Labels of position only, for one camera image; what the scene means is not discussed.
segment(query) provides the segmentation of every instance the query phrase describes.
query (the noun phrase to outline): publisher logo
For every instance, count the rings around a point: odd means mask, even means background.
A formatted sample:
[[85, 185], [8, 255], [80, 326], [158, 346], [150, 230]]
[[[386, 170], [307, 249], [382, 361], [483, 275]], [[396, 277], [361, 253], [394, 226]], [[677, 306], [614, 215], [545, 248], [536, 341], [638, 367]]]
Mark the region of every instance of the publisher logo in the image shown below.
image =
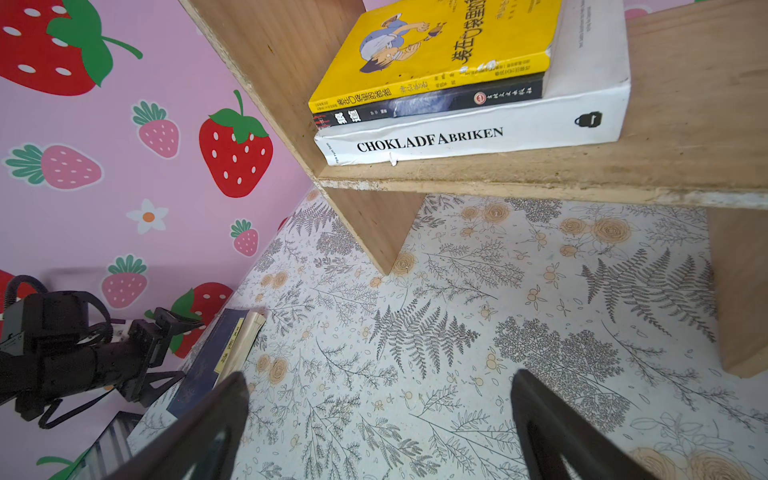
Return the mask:
[[579, 127], [595, 128], [603, 121], [603, 114], [599, 111], [593, 111], [588, 114], [583, 114], [574, 123]]

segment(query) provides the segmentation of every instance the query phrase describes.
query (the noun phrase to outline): floral floor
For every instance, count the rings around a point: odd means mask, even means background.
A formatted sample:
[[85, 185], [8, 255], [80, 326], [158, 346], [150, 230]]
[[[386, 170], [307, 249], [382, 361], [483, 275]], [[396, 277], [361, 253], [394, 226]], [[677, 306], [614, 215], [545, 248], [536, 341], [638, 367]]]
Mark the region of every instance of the floral floor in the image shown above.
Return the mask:
[[447, 195], [380, 276], [312, 192], [229, 303], [267, 316], [233, 478], [527, 478], [526, 368], [658, 478], [765, 480], [768, 374], [720, 369], [711, 278], [703, 210]]

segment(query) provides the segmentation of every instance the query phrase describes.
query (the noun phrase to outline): red strawberry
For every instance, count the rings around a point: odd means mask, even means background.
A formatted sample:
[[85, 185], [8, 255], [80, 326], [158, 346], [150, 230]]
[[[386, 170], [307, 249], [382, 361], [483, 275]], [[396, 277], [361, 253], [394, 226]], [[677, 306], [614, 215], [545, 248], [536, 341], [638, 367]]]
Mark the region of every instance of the red strawberry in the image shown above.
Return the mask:
[[[232, 295], [232, 289], [221, 283], [203, 283], [190, 289], [184, 295], [179, 297], [170, 308], [170, 311], [187, 318], [193, 318], [205, 323], [206, 326], [214, 321], [214, 317], [219, 310], [227, 303], [227, 299]], [[151, 310], [147, 310], [144, 315], [153, 318]], [[186, 358], [189, 355], [192, 346], [203, 334], [203, 329], [195, 329], [181, 335], [176, 335], [170, 341], [170, 350], [179, 358]]]
[[286, 223], [288, 223], [288, 220], [290, 220], [292, 217], [293, 215], [291, 215], [290, 217], [283, 218], [283, 221], [280, 222], [280, 225], [277, 227], [277, 233], [280, 233], [280, 231], [283, 230], [283, 227], [286, 226]]
[[224, 108], [200, 127], [200, 151], [221, 193], [245, 197], [272, 161], [272, 141], [256, 118], [243, 115], [243, 98], [235, 90], [240, 113]]
[[101, 282], [101, 292], [112, 308], [125, 308], [136, 300], [147, 288], [147, 277], [141, 275], [147, 271], [140, 258], [134, 262], [134, 256], [118, 257], [114, 265], [107, 270], [110, 276]]
[[165, 110], [146, 101], [134, 106], [134, 123], [140, 125], [139, 140], [150, 150], [164, 158], [176, 157], [179, 152], [179, 127], [165, 119]]
[[24, 150], [11, 151], [17, 158], [8, 158], [5, 164], [11, 175], [26, 179], [31, 185], [47, 182], [59, 190], [75, 190], [101, 180], [101, 166], [76, 150], [64, 145], [51, 145], [41, 151], [29, 144]]
[[252, 257], [256, 255], [256, 250], [259, 248], [259, 234], [250, 228], [251, 223], [246, 220], [236, 220], [232, 226], [232, 233], [230, 235], [235, 239], [235, 250], [242, 253], [246, 257]]
[[[15, 275], [11, 275], [8, 272], [0, 270], [0, 299], [5, 296], [5, 288], [8, 286], [8, 282], [10, 282], [14, 276]], [[26, 283], [22, 283], [19, 285], [18, 291], [16, 292], [16, 299], [22, 299], [27, 295], [32, 295], [33, 293], [37, 293], [34, 288]], [[0, 335], [2, 335], [2, 314], [4, 311], [5, 303], [0, 302]]]
[[0, 76], [53, 95], [82, 95], [112, 70], [101, 18], [88, 0], [3, 0], [0, 2]]

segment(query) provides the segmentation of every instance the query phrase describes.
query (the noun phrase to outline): stack of books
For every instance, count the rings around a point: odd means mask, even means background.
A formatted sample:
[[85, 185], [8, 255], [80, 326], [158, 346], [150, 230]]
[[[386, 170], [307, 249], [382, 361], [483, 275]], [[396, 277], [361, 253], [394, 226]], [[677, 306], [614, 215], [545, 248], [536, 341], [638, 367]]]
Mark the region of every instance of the stack of books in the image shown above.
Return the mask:
[[242, 371], [256, 336], [264, 326], [263, 315], [252, 310], [224, 309], [203, 343], [176, 394], [167, 406], [177, 419], [198, 404], [231, 373]]
[[310, 98], [330, 165], [616, 141], [622, 0], [402, 0], [363, 14]]

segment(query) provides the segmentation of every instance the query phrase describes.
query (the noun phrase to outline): wall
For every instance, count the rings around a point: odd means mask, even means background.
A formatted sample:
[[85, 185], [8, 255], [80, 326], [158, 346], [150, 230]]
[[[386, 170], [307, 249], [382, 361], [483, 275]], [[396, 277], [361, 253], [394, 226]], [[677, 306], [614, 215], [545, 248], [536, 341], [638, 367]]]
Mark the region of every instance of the wall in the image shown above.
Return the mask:
[[[177, 310], [208, 320], [223, 303], [219, 296], [240, 283], [310, 181], [247, 98], [244, 113], [260, 125], [239, 117], [233, 91], [240, 86], [177, 2], [93, 0], [94, 9], [90, 5], [85, 0], [0, 5], [0, 169], [7, 172], [0, 175], [0, 270], [37, 276], [52, 290], [90, 291], [117, 318], [170, 308], [182, 297]], [[106, 43], [102, 35], [109, 38]], [[112, 38], [130, 46], [122, 48]], [[147, 102], [146, 114], [134, 111], [137, 105], [143, 112], [141, 101]], [[209, 115], [224, 108], [235, 113], [215, 116], [224, 126], [212, 124]], [[141, 130], [134, 118], [158, 121]], [[232, 127], [246, 132], [242, 144], [232, 142]], [[174, 140], [170, 149], [160, 150], [169, 139]], [[257, 172], [250, 174], [254, 166]], [[234, 173], [236, 167], [245, 173]], [[260, 175], [257, 184], [249, 184]], [[237, 184], [236, 177], [245, 181]], [[226, 184], [224, 190], [218, 184]], [[232, 226], [243, 219], [250, 228], [241, 230], [252, 231], [236, 239]], [[133, 273], [121, 273], [116, 260], [125, 262], [128, 255], [133, 267], [125, 264], [123, 270]], [[108, 282], [130, 283], [129, 278], [136, 281], [123, 288], [125, 300], [106, 292]], [[3, 289], [5, 282], [7, 276], [0, 277]], [[175, 347], [182, 356], [188, 345]], [[173, 369], [180, 360], [169, 357], [166, 368]], [[68, 398], [61, 411], [98, 393]], [[81, 417], [42, 431], [36, 422], [23, 422], [12, 402], [3, 405], [0, 476], [49, 478], [63, 465], [35, 466], [38, 458], [74, 460], [119, 409], [141, 410], [115, 393]]]

